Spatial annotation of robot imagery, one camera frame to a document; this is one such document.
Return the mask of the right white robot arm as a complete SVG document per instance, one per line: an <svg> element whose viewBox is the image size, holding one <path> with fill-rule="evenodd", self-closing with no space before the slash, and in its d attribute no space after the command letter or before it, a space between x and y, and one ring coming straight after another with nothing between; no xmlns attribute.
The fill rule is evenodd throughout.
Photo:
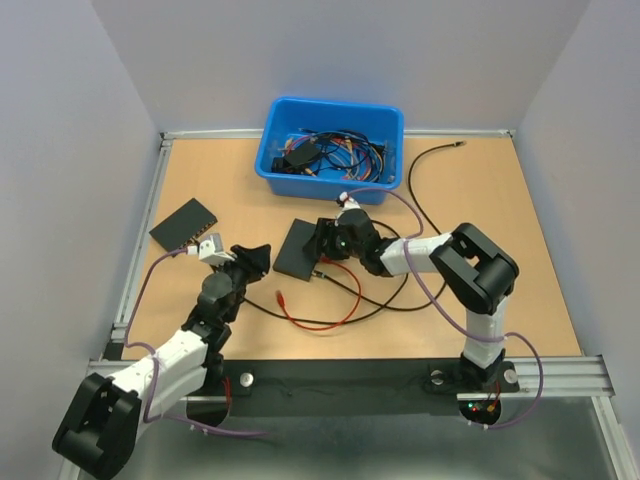
<svg viewBox="0 0 640 480"><path fill-rule="evenodd" d="M321 218L303 252L318 260L356 258L374 276L438 273L466 311L460 326L441 315L465 336L456 375L472 390L482 390L498 377L505 355L506 306L519 267L476 226L463 223L430 238L383 237L369 215L352 208L337 218Z"/></svg>

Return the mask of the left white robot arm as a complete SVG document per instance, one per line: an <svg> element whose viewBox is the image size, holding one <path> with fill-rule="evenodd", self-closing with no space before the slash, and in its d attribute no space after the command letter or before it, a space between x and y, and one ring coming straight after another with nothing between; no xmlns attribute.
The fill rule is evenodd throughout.
<svg viewBox="0 0 640 480"><path fill-rule="evenodd" d="M171 251L195 256L212 271L203 280L186 321L161 346L124 342L145 356L103 376L80 383L52 440L54 452L96 479L112 479L130 459L142 434L155 422L171 418L186 395L215 392L222 382L221 351L231 336L250 284L271 266L271 247L234 245L229 251L214 238Z"/></svg>

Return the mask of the black network switch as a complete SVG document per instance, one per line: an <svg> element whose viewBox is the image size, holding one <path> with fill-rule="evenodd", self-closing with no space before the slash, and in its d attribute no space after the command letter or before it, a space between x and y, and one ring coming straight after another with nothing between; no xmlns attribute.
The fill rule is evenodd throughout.
<svg viewBox="0 0 640 480"><path fill-rule="evenodd" d="M199 200L191 198L149 231L165 251L184 248L217 223L217 217Z"/></svg>
<svg viewBox="0 0 640 480"><path fill-rule="evenodd" d="M295 219L276 256L273 270L297 280L309 281L317 261L305 252L304 247L314 231L314 224Z"/></svg>

